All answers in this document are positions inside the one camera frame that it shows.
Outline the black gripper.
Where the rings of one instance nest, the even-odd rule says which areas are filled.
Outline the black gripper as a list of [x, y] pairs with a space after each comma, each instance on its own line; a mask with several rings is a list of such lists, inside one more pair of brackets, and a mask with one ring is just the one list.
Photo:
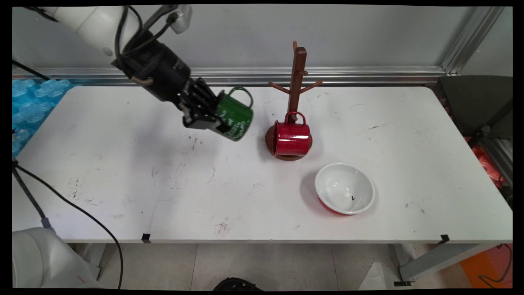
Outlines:
[[210, 129], [221, 134], [230, 131], [230, 125], [218, 115], [220, 99], [204, 79], [193, 79], [189, 87], [189, 95], [198, 108], [181, 103], [180, 95], [189, 84], [190, 68], [163, 43], [154, 41], [131, 57], [114, 60], [112, 65], [160, 101], [180, 103], [186, 128]]

